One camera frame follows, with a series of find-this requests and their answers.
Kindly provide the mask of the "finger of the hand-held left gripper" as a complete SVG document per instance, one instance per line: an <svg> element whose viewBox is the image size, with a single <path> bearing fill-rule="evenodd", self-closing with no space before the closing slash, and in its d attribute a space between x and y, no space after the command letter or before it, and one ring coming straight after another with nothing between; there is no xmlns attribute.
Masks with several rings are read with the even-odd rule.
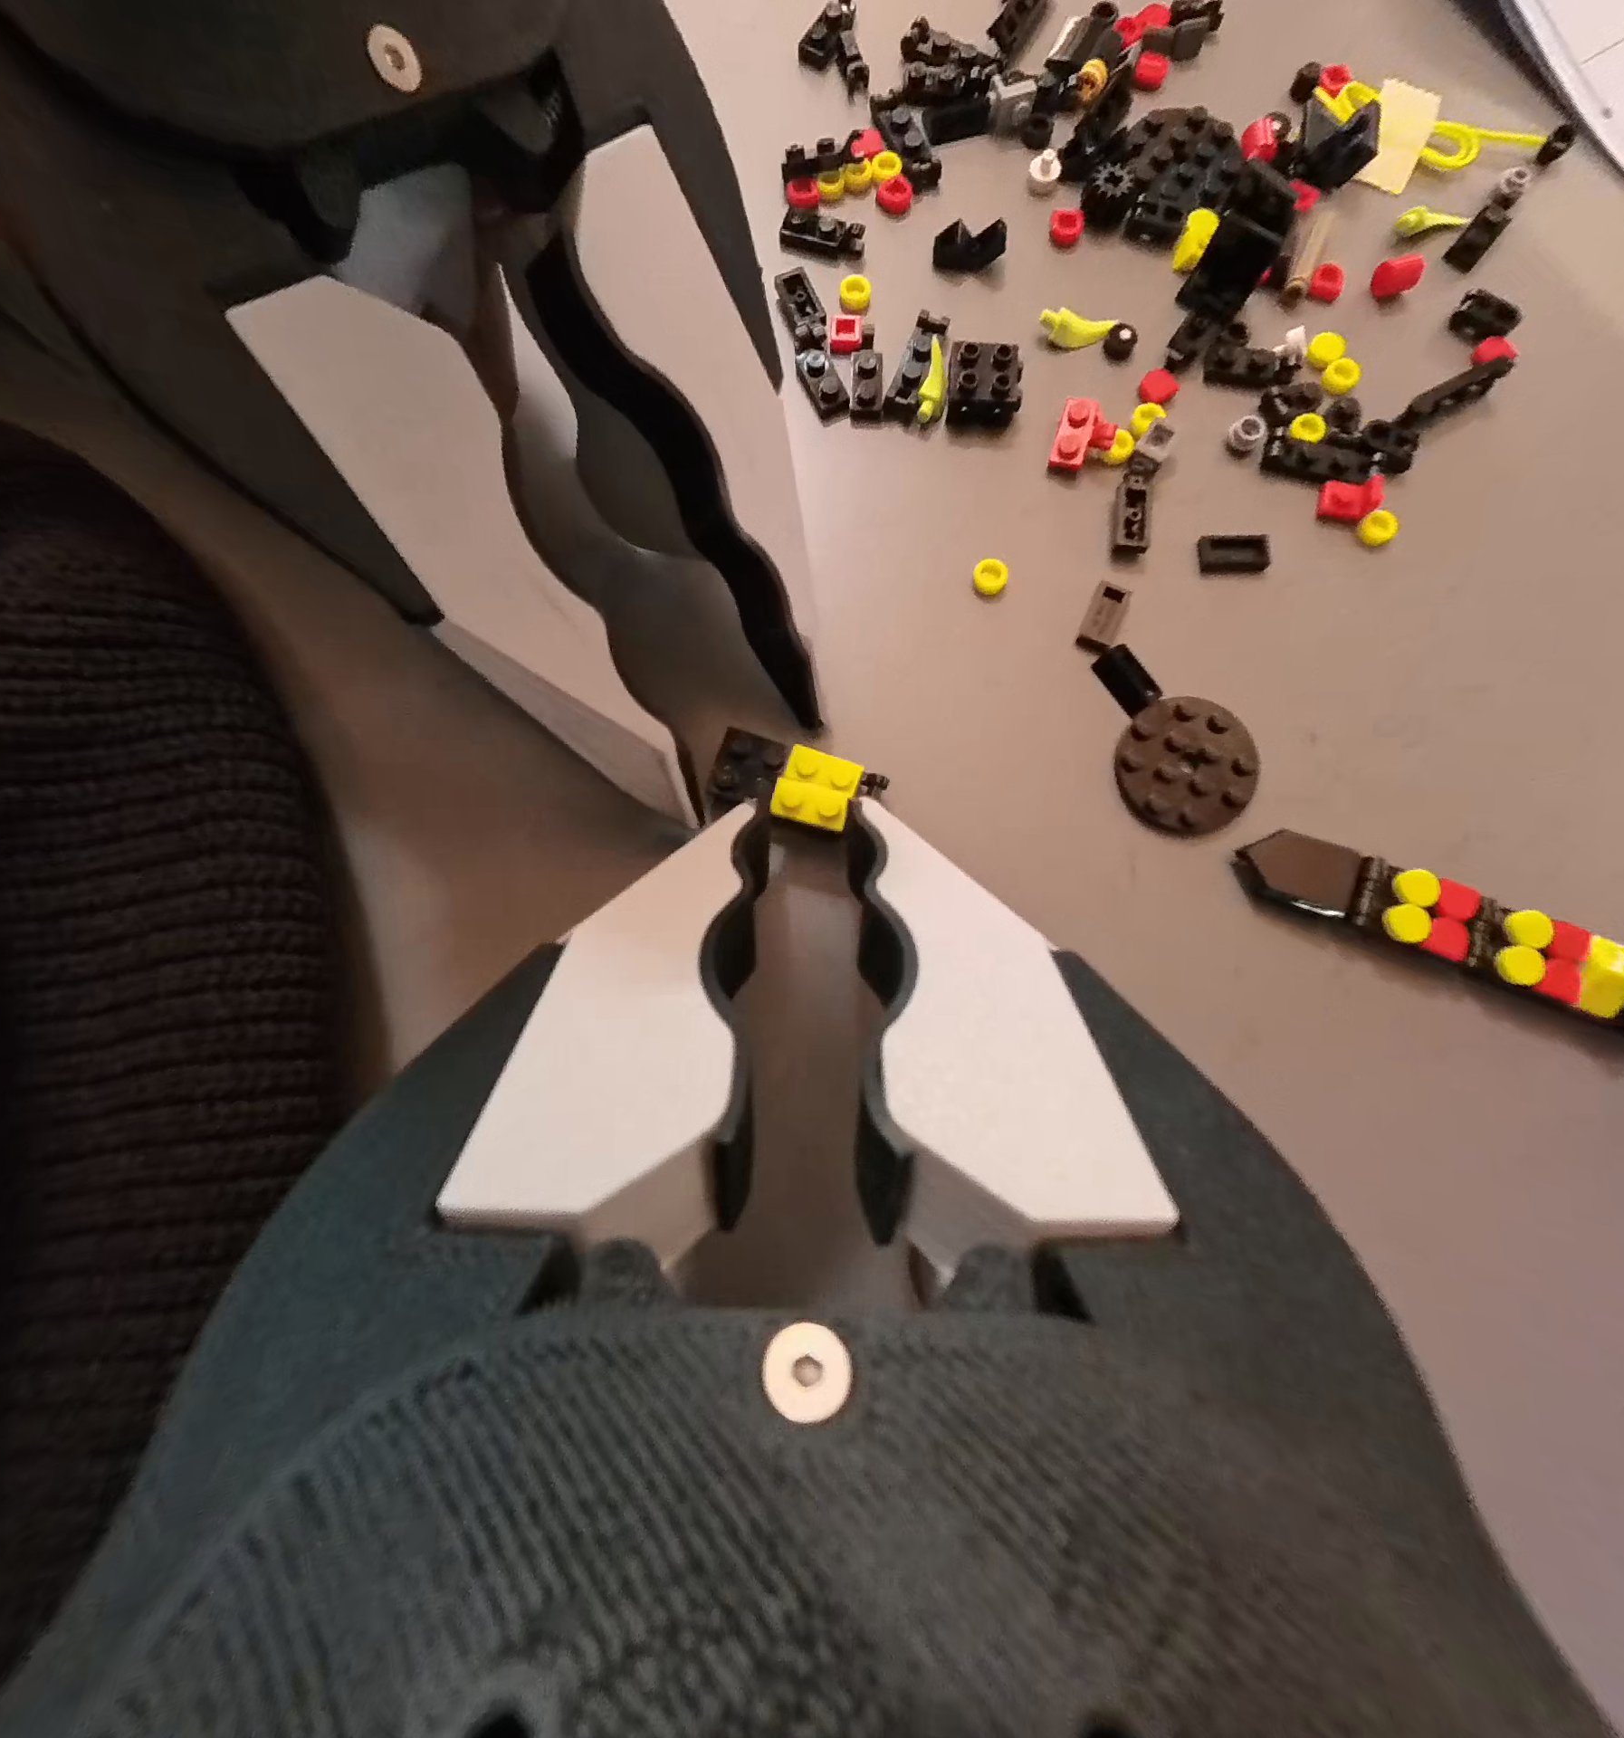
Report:
<svg viewBox="0 0 1624 1738"><path fill-rule="evenodd" d="M677 742L625 689L606 622L529 541L496 405L456 341L332 276L226 319L423 585L434 640L622 793L698 825Z"/></svg>
<svg viewBox="0 0 1624 1738"><path fill-rule="evenodd" d="M688 567L793 724L822 726L816 598L773 315L732 163L692 185L651 126L590 148L523 246L523 321L574 405L576 476Z"/></svg>

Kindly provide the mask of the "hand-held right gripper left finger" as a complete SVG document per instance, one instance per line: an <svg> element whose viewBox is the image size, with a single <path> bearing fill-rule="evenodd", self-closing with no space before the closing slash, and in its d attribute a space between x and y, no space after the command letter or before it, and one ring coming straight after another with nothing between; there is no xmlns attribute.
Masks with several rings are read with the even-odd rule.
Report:
<svg viewBox="0 0 1624 1738"><path fill-rule="evenodd" d="M769 815L740 807L570 929L436 1195L452 1228L631 1240L675 1266L753 1177L755 968Z"/></svg>

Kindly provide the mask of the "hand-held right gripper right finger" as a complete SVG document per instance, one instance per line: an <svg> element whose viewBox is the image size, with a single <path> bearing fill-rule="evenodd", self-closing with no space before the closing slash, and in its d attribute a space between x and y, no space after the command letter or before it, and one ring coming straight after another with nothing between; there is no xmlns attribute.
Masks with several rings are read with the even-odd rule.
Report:
<svg viewBox="0 0 1624 1738"><path fill-rule="evenodd" d="M1179 1209L1066 982L1076 961L905 821L846 823L858 974L877 1025L860 1065L856 1193L931 1309L964 1256L1147 1242Z"/></svg>

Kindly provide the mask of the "dark lego plate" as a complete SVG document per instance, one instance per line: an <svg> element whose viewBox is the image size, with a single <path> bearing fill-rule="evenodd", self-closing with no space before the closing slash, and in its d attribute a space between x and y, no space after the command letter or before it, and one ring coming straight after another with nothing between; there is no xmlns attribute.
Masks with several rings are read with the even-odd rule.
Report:
<svg viewBox="0 0 1624 1738"><path fill-rule="evenodd" d="M712 821L744 803L753 805L761 801L767 805L791 746L761 734L728 728L716 750L702 793L706 819ZM856 795L879 797L887 793L887 787L887 775L866 770L864 783Z"/></svg>

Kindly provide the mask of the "pile of lego pieces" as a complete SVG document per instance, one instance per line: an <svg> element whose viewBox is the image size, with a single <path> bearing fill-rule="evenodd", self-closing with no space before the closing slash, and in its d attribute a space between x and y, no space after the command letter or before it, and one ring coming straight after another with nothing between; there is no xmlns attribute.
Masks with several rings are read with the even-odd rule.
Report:
<svg viewBox="0 0 1624 1738"><path fill-rule="evenodd" d="M1387 224L1356 183L1421 92L1299 69L1281 106L1171 100L1208 65L1224 4L1086 4L1025 77L997 41L919 18L899 89L783 155L779 272L789 378L818 425L854 425L842 474L805 474L830 583L822 677L923 728L958 705L1003 714L1005 669L960 677L909 636L917 590L997 606L1009 557L1029 598L1135 573L1163 543L1208 585L1273 567L1236 526L1232 476L1281 516L1312 500L1324 551L1389 547L1393 575L1344 581L1322 665L1360 707L1397 703L1450 736L1490 713L1555 732L1578 709L1576 598L1541 579L1560 472L1580 445L1559 388L1596 354L1560 293L1539 197L1572 130L1494 132L1519 159L1452 228Z"/></svg>

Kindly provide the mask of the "black red yellow lego assembly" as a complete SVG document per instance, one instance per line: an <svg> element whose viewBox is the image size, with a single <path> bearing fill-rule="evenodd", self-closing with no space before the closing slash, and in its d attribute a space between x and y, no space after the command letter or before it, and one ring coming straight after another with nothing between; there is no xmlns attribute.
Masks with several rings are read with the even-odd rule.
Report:
<svg viewBox="0 0 1624 1738"><path fill-rule="evenodd" d="M1287 829L1238 848L1234 870L1255 901L1624 1037L1624 943L1612 935Z"/></svg>

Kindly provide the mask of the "black round lego plate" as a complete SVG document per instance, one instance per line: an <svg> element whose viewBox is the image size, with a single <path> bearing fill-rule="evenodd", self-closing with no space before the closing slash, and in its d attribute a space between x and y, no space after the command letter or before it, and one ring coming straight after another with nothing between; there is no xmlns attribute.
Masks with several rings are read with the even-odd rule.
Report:
<svg viewBox="0 0 1624 1738"><path fill-rule="evenodd" d="M1214 837L1242 815L1261 772L1238 714L1202 697L1163 695L1127 720L1112 750L1116 789L1147 829Z"/></svg>

